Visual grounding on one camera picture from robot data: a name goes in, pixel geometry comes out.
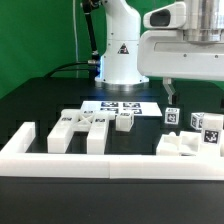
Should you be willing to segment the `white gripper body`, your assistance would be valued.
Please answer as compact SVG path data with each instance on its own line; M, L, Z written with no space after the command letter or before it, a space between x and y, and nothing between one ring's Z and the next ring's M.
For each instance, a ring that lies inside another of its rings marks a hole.
M224 81L224 41L192 43L180 30L150 30L139 41L137 68L144 76Z

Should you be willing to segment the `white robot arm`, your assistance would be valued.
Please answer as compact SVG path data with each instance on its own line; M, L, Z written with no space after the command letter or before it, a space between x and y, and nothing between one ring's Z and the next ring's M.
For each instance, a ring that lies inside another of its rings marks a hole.
M82 0L97 86L126 91L161 77L224 81L224 0L175 0L141 16L126 0Z

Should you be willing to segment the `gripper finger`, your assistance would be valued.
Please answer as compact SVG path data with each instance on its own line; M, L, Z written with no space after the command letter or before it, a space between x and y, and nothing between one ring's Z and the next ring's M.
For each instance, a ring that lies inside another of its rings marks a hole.
M172 79L168 77L163 78L163 86L168 94L168 103L173 104L175 99L175 88Z

